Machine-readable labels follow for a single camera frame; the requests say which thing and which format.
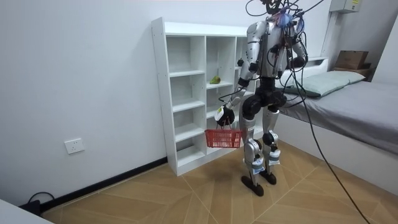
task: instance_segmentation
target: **wooden floor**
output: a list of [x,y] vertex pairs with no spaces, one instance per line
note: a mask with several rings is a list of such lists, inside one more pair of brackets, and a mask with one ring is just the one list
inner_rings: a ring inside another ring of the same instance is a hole
[[[321,160],[280,143],[277,185],[264,196],[241,183],[241,149],[176,177],[168,165],[44,214],[54,223],[365,223]],[[371,223],[398,223],[398,197],[335,168]]]

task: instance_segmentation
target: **humanoid robot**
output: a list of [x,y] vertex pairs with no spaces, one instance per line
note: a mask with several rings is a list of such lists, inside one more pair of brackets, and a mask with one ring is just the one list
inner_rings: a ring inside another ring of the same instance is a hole
[[[272,173],[272,165],[279,164],[280,150],[277,145],[278,135],[273,130],[279,108],[286,103],[286,97],[282,91],[276,90],[275,81],[281,78],[287,67],[293,69],[303,67],[308,62],[307,50],[301,41],[303,30],[302,28],[297,30],[294,17],[286,14],[291,5],[289,1],[284,2],[288,7],[281,9],[279,5],[282,1],[262,0],[262,2],[266,5],[268,14],[272,16],[249,26],[247,59],[238,62],[242,67],[238,85],[229,101],[222,106],[222,110],[219,110],[221,114],[218,115],[217,121],[221,126],[231,124],[234,120],[233,108],[240,104],[239,127],[244,143],[244,163],[249,169],[249,177],[243,176],[241,181],[260,197],[264,195],[264,190],[259,185],[259,175],[272,185],[277,182],[276,176]],[[281,14],[285,14],[284,21],[280,21]],[[296,57],[293,56],[292,50],[297,54]],[[249,82],[256,79],[255,74],[260,79],[260,86],[253,96],[241,102]],[[263,146],[258,140],[253,139],[255,115],[261,108],[264,108]]]

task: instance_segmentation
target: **power socket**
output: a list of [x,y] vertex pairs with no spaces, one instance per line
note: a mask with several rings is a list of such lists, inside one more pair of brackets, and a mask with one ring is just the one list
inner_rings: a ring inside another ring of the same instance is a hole
[[81,139],[66,141],[65,146],[67,147],[68,154],[85,150],[85,147],[83,146],[83,140]]

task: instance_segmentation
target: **metal leg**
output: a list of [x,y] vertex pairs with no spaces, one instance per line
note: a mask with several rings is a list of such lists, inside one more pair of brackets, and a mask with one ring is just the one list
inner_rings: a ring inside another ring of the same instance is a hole
[[249,176],[243,176],[241,178],[242,183],[250,188],[256,195],[263,196],[264,190],[259,185],[258,176],[260,171],[264,170],[263,160],[261,155],[261,145],[257,140],[253,139],[254,127],[256,120],[248,120],[243,118],[242,114],[239,114],[239,127],[242,131],[243,139],[243,150],[244,150],[244,163],[249,170]]
[[275,128],[276,121],[279,116],[279,110],[275,106],[270,106],[264,108],[262,114],[262,126],[264,128],[264,135],[262,140],[264,142],[264,148],[262,153],[264,155],[266,170],[260,174],[267,179],[270,184],[276,184],[276,177],[272,173],[272,166],[270,166],[270,161],[279,161],[279,157],[273,157],[277,150],[278,135],[276,135],[273,130]]

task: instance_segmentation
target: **white bookshelf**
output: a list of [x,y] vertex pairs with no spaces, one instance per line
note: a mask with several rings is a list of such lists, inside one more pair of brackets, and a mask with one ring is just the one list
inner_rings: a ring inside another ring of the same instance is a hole
[[[152,21],[167,159],[177,175],[233,150],[207,148],[205,130],[216,128],[214,114],[223,104],[218,98],[236,87],[236,62],[246,57],[246,29]],[[215,75],[221,82],[210,84]],[[251,81],[245,98],[256,85]],[[238,109],[233,128],[239,128]],[[255,138],[262,136],[261,122],[256,121]]]

